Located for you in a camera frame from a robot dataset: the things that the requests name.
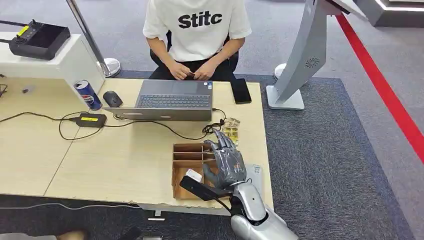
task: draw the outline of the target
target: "power adapter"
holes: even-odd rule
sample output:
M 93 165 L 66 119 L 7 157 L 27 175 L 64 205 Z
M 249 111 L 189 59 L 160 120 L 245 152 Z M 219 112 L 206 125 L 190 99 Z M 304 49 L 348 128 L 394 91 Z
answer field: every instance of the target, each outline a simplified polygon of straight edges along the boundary
M 103 128 L 108 118 L 104 114 L 81 113 L 78 117 L 69 120 L 75 122 L 79 127 Z

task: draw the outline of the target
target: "white t-shirt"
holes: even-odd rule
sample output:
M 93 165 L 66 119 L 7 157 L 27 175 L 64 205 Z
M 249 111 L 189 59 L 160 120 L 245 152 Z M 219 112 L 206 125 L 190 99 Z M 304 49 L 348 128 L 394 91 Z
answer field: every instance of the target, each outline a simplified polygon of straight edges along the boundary
M 227 36 L 241 39 L 252 33 L 244 0 L 149 0 L 143 34 L 166 39 L 178 62 L 198 61 L 219 52 Z

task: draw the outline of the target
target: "chair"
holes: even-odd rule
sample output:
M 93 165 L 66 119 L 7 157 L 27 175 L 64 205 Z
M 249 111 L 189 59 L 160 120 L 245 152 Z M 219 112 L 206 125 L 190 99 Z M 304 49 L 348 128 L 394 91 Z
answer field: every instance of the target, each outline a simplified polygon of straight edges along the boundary
M 168 52 L 171 49 L 172 46 L 172 33 L 171 31 L 168 31 L 166 33 L 166 38 L 168 40 L 168 44 L 166 46 Z M 224 44 L 227 43 L 230 40 L 230 36 L 227 36 Z M 164 66 L 165 64 L 161 61 L 161 59 L 150 49 L 150 57 L 153 60 L 153 62 L 155 62 L 158 66 Z M 236 53 L 234 53 L 234 55 L 229 57 L 229 66 L 230 69 L 232 70 L 232 72 L 234 72 L 236 70 L 237 67 L 237 63 L 239 62 L 239 52 L 237 51 Z

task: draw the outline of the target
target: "white card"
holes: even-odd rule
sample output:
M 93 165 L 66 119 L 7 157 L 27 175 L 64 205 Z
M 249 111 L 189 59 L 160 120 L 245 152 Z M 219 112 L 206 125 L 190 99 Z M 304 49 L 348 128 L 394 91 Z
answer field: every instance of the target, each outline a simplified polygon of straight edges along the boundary
M 189 170 L 187 170 L 185 175 L 189 176 L 190 178 L 196 180 L 199 183 L 202 181 L 202 175 L 200 175 L 198 172 L 196 172 L 195 170 L 193 170 L 191 168 Z

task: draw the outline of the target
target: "black cable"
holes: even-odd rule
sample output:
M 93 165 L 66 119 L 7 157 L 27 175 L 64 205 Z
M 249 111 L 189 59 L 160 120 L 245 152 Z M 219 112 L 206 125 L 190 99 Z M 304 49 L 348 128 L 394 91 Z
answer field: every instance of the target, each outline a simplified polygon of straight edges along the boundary
M 81 137 L 76 137 L 76 138 L 66 138 L 66 137 L 64 137 L 64 135 L 62 134 L 62 129 L 61 129 L 61 126 L 62 126 L 63 121 L 72 121 L 72 122 L 75 122 L 76 119 L 78 119 L 78 117 L 71 117 L 71 118 L 67 118 L 67 117 L 69 117 L 71 115 L 74 115 L 74 114 L 88 114 L 87 111 L 77 111 L 77 112 L 69 113 L 69 114 L 63 116 L 62 118 L 53 118 L 53 117 L 50 117 L 50 116 L 47 116 L 47 115 L 43 115 L 43 114 L 38 114 L 38 113 L 26 111 L 26 112 L 21 112 L 19 114 L 16 114 L 16 115 L 10 116 L 8 118 L 2 119 L 2 120 L 0 120 L 0 123 L 2 123 L 4 121 L 7 121 L 7 120 L 14 119 L 14 118 L 19 117 L 19 116 L 24 115 L 24 114 L 30 114 L 30 115 L 34 115 L 34 116 L 38 116 L 38 117 L 43 117 L 43 118 L 50 119 L 52 121 L 59 121 L 59 126 L 58 126 L 59 134 L 60 134 L 60 136 L 63 139 L 68 140 L 68 141 L 80 140 L 80 139 L 85 139 L 85 138 L 91 137 L 91 136 L 97 134 L 98 132 L 100 132 L 100 130 L 102 130 L 105 127 L 106 128 L 121 128 L 121 127 L 125 127 L 125 126 L 131 125 L 131 124 L 135 124 L 135 123 L 154 123 L 154 124 L 158 124 L 158 125 L 161 125 L 161 126 L 167 128 L 168 130 L 170 130 L 172 133 L 174 133 L 175 135 L 179 136 L 180 138 L 187 139 L 187 140 L 201 140 L 201 139 L 204 139 L 208 134 L 213 134 L 214 133 L 213 128 L 219 128 L 219 130 L 221 130 L 222 126 L 225 123 L 225 119 L 227 119 L 227 116 L 226 116 L 226 114 L 225 114 L 225 112 L 223 110 L 218 109 L 218 108 L 212 108 L 212 110 L 213 111 L 221 111 L 224 114 L 224 119 L 221 119 L 219 121 L 219 123 L 218 122 L 215 122 L 215 123 L 206 125 L 201 130 L 201 132 L 204 133 L 204 135 L 202 137 L 198 137 L 198 138 L 185 137 L 185 136 L 177 133 L 176 131 L 174 131 L 169 126 L 167 126 L 167 125 L 165 125 L 163 123 L 160 123 L 160 122 L 157 122 L 157 121 L 151 121 L 151 120 L 136 120 L 136 121 L 131 121 L 131 122 L 122 124 L 122 125 L 104 125 L 103 127 L 100 127 L 97 131 L 95 131 L 95 132 L 93 132 L 91 134 L 88 134 L 86 136 L 81 136 Z M 113 115 L 113 118 L 115 118 L 116 120 L 125 120 L 125 119 L 127 119 L 125 117 L 122 117 L 122 116 L 119 116 L 119 115 L 116 115 L 116 114 Z
M 157 122 L 157 121 L 151 121 L 151 120 L 135 120 L 135 121 L 131 121 L 131 122 L 128 122 L 128 123 L 125 123 L 125 124 L 122 124 L 122 125 L 104 125 L 104 126 L 106 128 L 121 128 L 121 127 L 125 127 L 125 126 L 131 125 L 131 124 L 135 124 L 135 123 L 153 123 L 153 124 L 158 124 L 158 125 L 161 125 L 161 126 L 167 128 L 167 129 L 169 129 L 172 133 L 174 133 L 175 135 L 177 135 L 180 138 L 187 139 L 187 140 L 201 140 L 201 139 L 206 138 L 206 136 L 208 134 L 213 134 L 214 133 L 214 131 L 212 130 L 213 128 L 219 128 L 219 131 L 221 131 L 222 125 L 224 125 L 225 119 L 227 119 L 227 115 L 225 114 L 225 112 L 223 110 L 221 110 L 219 108 L 212 108 L 212 110 L 213 111 L 221 111 L 224 114 L 224 119 L 221 119 L 221 121 L 219 121 L 219 123 L 216 122 L 216 123 L 212 123 L 212 124 L 206 125 L 201 130 L 201 132 L 204 133 L 204 135 L 201 136 L 201 137 L 198 137 L 198 138 L 185 137 L 185 136 L 177 133 L 176 131 L 174 131 L 169 126 L 167 126 L 167 125 L 165 125 L 163 123 L 160 123 L 160 122 Z M 124 118 L 122 116 L 115 115 L 115 114 L 113 115 L 113 118 L 115 118 L 116 120 L 127 119 L 127 118 Z
M 229 213 L 231 213 L 231 210 L 228 208 L 227 205 L 225 205 L 225 203 L 223 203 L 221 200 L 219 200 L 218 198 L 214 198 L 215 201 L 217 201 L 219 204 L 221 204 Z
M 14 26 L 20 26 L 20 27 L 26 26 L 26 24 L 24 23 L 15 22 L 15 21 L 5 21 L 5 20 L 0 20 L 0 24 L 14 25 Z
M 12 42 L 12 40 L 6 40 L 6 39 L 1 39 L 0 38 L 0 43 L 9 44 L 10 42 Z
M 165 128 L 167 128 L 167 129 L 169 129 L 172 133 L 174 133 L 175 135 L 177 135 L 178 137 L 180 137 L 180 138 L 183 138 L 183 139 L 187 139 L 187 140 L 201 140 L 201 139 L 204 139 L 209 133 L 213 133 L 212 132 L 212 129 L 210 129 L 210 132 L 206 132 L 205 134 L 204 134 L 204 136 L 202 136 L 202 137 L 199 137 L 199 138 L 191 138 L 191 137 L 185 137 L 185 136 L 183 136 L 183 135 L 181 135 L 181 134 L 179 134 L 178 132 L 176 132 L 176 131 L 174 131 L 172 128 L 170 128 L 169 126 L 167 126 L 167 125 L 165 125 L 165 124 L 163 124 L 163 123 L 160 123 L 160 122 L 157 122 L 157 121 L 150 121 L 150 120 L 136 120 L 136 121 L 131 121 L 131 122 L 128 122 L 128 123 L 125 123 L 125 124 L 122 124 L 122 125 L 104 125 L 106 128 L 121 128 L 121 127 L 125 127 L 125 126 L 128 126 L 128 125 L 131 125 L 131 124 L 135 124 L 135 123 L 153 123 L 153 124 L 158 124 L 158 125 L 161 125 L 161 126 L 163 126 L 163 127 L 165 127 Z
M 53 118 L 53 117 L 49 117 L 47 115 L 38 114 L 38 113 L 30 112 L 30 111 L 26 111 L 26 112 L 21 112 L 19 114 L 16 114 L 16 115 L 10 116 L 8 118 L 2 119 L 2 120 L 0 120 L 0 123 L 2 123 L 4 121 L 7 121 L 7 120 L 10 120 L 10 119 L 14 119 L 14 118 L 19 117 L 19 116 L 24 115 L 24 114 L 31 114 L 31 115 L 34 115 L 34 116 L 38 116 L 38 117 L 43 117 L 43 118 L 46 118 L 46 119 L 50 119 L 52 121 L 69 121 L 70 120 L 70 118 L 64 118 L 64 117 L 63 118 Z
M 120 116 L 120 115 L 116 115 L 115 113 L 113 114 L 113 118 L 116 119 L 116 120 L 118 120 L 118 121 L 121 121 L 121 120 L 125 120 L 126 119 L 125 117 Z
M 224 121 L 227 119 L 227 115 L 225 114 L 225 112 L 219 108 L 212 108 L 212 111 L 220 111 L 221 113 L 224 114 Z
M 0 97 L 8 91 L 8 85 L 7 84 L 0 84 Z

